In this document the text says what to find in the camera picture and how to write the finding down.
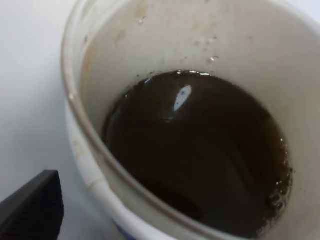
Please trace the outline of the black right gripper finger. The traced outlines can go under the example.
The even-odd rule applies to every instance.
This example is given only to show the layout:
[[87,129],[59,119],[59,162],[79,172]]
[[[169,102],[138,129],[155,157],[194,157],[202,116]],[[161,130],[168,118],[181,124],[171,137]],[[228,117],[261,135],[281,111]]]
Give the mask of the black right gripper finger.
[[0,203],[0,238],[57,240],[64,214],[59,172],[44,170]]

